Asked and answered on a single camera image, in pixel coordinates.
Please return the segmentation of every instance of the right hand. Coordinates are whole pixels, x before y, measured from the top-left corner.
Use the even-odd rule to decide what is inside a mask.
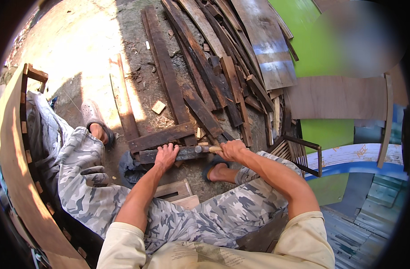
[[[240,140],[227,141],[226,143],[221,143],[220,147],[223,151],[217,151],[216,153],[220,155],[226,161],[235,161],[239,163],[239,160],[244,155],[245,152],[249,151],[245,144]]]

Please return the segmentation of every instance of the concrete ground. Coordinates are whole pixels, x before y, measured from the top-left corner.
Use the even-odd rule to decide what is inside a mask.
[[[55,111],[72,127],[84,126],[79,112],[83,100],[92,99],[100,108],[106,123],[114,132],[124,134],[118,117],[116,104],[109,80],[109,57],[121,53],[126,85],[132,109],[141,135],[162,130],[174,124],[170,110],[166,107],[157,116],[151,107],[157,100],[167,103],[157,73],[153,73],[154,59],[146,49],[146,34],[140,10],[154,4],[161,24],[168,52],[179,83],[193,83],[175,38],[169,38],[170,25],[159,0],[63,0],[49,1],[38,13],[39,20],[26,34],[21,49],[12,65],[32,63],[34,68],[48,73],[47,100],[58,96]],[[184,14],[193,35],[202,44],[204,39],[197,28]],[[29,80],[28,89],[39,88]],[[266,149],[263,116],[248,108],[252,120],[254,145],[252,151]],[[240,132],[230,127],[224,112],[217,113],[224,130],[234,138]],[[128,150],[126,139],[119,137],[114,148],[105,153],[103,162],[106,173],[120,184],[118,161]],[[173,167],[164,175],[161,185],[187,179],[193,194],[201,202],[234,187],[225,182],[208,183],[202,179],[204,160],[186,161],[180,168]]]

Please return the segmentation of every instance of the sandal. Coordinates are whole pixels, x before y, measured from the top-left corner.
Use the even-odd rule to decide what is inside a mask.
[[[81,105],[81,112],[82,112],[82,119],[85,122],[85,126],[87,130],[90,132],[90,125],[93,123],[97,123],[98,125],[102,126],[103,130],[106,132],[108,136],[108,142],[105,144],[106,149],[110,149],[114,142],[114,133],[108,128],[103,121],[103,117],[100,114],[99,108],[97,104],[87,99]]]
[[[205,181],[212,182],[209,179],[209,175],[211,174],[211,171],[215,168],[217,164],[226,164],[227,168],[229,168],[229,163],[225,161],[223,158],[221,158],[219,155],[215,155],[212,161],[205,167],[205,169],[202,171],[202,177],[204,178]]]

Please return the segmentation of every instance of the black sandal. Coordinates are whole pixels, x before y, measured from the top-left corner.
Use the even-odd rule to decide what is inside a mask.
[[[223,158],[221,158],[219,155],[215,155],[214,158],[212,159],[212,161],[205,167],[205,169],[202,171],[202,177],[204,178],[205,181],[208,182],[212,182],[209,179],[209,174],[211,173],[211,171],[214,169],[214,167],[217,164],[226,164],[227,168],[229,168],[229,163],[227,161],[225,161]]]

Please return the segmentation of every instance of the gray sandal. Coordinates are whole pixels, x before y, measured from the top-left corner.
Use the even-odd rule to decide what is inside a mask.
[[[105,121],[103,121],[103,117],[100,114],[97,104],[90,99],[85,100],[81,105],[81,113],[82,119],[85,122],[85,127],[88,129],[89,132],[90,125],[93,123],[97,123],[98,125],[102,126],[103,130],[106,132],[106,135],[108,136],[108,143],[105,144],[105,148],[110,149],[114,142],[114,133],[111,131],[110,128],[106,126]]]

